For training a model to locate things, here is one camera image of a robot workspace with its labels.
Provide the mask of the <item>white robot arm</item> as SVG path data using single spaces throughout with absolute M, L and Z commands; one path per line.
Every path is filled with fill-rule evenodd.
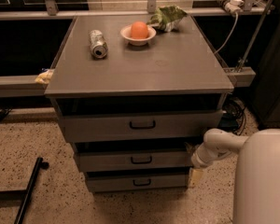
M 190 165 L 205 169 L 236 154 L 233 224 L 280 224 L 280 129 L 239 136 L 210 129 L 189 150 Z

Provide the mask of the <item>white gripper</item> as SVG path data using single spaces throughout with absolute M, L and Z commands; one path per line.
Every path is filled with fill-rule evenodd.
M 192 155 L 190 160 L 194 168 L 189 173 L 189 186 L 195 188 L 203 177 L 203 169 L 211 166 L 215 161 L 227 159 L 230 151 L 212 150 L 204 144 L 194 145 L 185 143 L 188 154 Z

